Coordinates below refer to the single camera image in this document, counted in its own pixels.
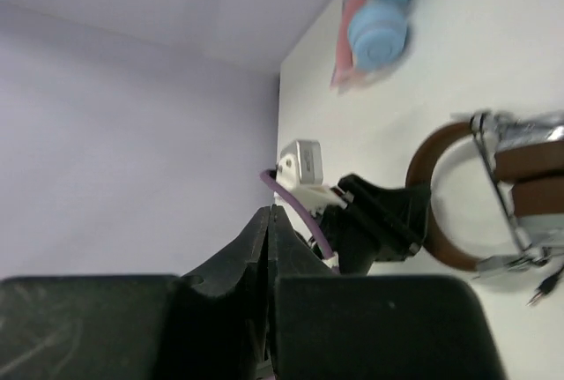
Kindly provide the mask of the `brown silver headphones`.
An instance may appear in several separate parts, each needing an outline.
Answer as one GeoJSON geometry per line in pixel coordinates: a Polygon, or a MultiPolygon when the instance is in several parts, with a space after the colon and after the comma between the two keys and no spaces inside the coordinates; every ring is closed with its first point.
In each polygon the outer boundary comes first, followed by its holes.
{"type": "Polygon", "coordinates": [[[501,222],[504,254],[478,257],[463,250],[442,227],[434,205],[427,211],[426,251],[461,272],[491,276],[547,266],[563,255],[563,114],[530,117],[479,111],[430,133],[407,169],[408,187],[429,186],[445,153],[470,142],[484,169],[501,222]]]}

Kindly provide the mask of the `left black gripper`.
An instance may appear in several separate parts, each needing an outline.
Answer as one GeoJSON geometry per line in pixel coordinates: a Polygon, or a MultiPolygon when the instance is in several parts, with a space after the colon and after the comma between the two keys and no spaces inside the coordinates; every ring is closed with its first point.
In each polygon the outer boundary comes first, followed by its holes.
{"type": "Polygon", "coordinates": [[[374,263],[403,262],[427,238],[430,183],[385,189],[351,174],[338,182],[344,206],[329,205],[316,215],[343,274],[366,274],[374,263]]]}

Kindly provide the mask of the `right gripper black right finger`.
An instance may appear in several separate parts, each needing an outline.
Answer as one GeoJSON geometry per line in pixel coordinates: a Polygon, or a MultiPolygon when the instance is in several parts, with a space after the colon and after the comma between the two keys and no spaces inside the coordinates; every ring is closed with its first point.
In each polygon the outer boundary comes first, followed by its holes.
{"type": "Polygon", "coordinates": [[[339,378],[339,277],[295,234],[283,207],[268,225],[269,341],[278,379],[339,378]]]}

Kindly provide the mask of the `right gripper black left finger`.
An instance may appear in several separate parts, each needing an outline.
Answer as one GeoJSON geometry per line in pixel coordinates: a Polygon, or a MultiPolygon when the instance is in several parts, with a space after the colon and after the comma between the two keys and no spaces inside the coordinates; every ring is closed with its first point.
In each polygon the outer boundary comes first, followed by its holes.
{"type": "Polygon", "coordinates": [[[183,277],[175,349],[187,379],[253,379],[267,325],[269,208],[183,277]]]}

